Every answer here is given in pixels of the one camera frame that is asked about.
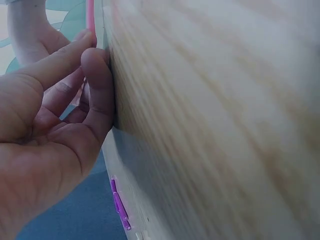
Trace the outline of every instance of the purple plastic piece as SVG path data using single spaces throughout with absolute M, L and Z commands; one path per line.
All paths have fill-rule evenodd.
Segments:
M 118 204 L 117 204 L 115 196 L 113 196 L 113 201 L 114 201 L 115 210 L 116 210 L 117 213 L 119 213 L 119 207 L 118 207 Z
M 125 230 L 131 230 L 130 223 L 127 220 L 121 220 Z
M 124 205 L 122 204 L 119 194 L 117 192 L 114 192 L 113 197 L 115 200 L 115 204 L 118 207 L 121 220 L 124 220 L 124 221 L 128 220 L 129 219 L 128 214 L 126 212 Z
M 114 179 L 111 179 L 110 185 L 111 185 L 112 193 L 116 193 L 117 192 L 117 188 L 116 188 L 116 181 Z

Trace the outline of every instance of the wooden board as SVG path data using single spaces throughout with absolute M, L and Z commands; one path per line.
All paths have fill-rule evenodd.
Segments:
M 320 2 L 102 4 L 128 239 L 320 239 Z

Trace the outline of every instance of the knuckle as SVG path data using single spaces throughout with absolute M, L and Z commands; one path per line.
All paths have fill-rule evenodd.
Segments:
M 69 94 L 73 91 L 72 87 L 69 85 L 65 84 L 63 81 L 60 81 L 54 85 L 54 88 L 63 94 Z

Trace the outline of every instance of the wrist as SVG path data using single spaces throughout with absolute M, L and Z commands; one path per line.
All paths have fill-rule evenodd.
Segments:
M 8 4 L 9 23 L 47 22 L 46 0 L 17 0 Z

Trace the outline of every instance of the finger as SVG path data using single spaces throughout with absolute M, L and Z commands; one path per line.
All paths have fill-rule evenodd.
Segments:
M 15 74 L 29 76 L 30 81 L 39 82 L 45 91 L 80 66 L 81 55 L 92 45 L 92 37 L 92 33 L 88 31 L 82 39 L 74 41 L 50 56 L 16 71 Z
M 79 67 L 69 76 L 50 88 L 50 91 L 43 97 L 42 106 L 57 117 L 60 117 L 72 99 L 76 96 L 78 89 L 84 82 L 84 77 L 84 73 Z
M 84 83 L 79 106 L 75 107 L 63 120 L 68 124 L 82 123 L 89 112 L 89 85 Z
M 81 56 L 81 67 L 89 84 L 89 112 L 83 123 L 102 145 L 114 118 L 114 86 L 106 61 L 96 49 L 89 48 Z
M 105 51 L 100 48 L 96 48 L 94 51 L 96 52 L 96 54 L 100 55 L 105 62 L 108 61 L 109 59 L 108 51 Z M 82 123 L 87 117 L 87 114 L 90 109 L 89 98 L 90 98 L 90 89 L 89 89 L 88 81 L 85 81 L 82 94 L 80 96 L 79 105 L 75 109 L 73 109 L 72 112 L 70 112 L 63 121 L 66 123 L 72 123 L 72 124 Z

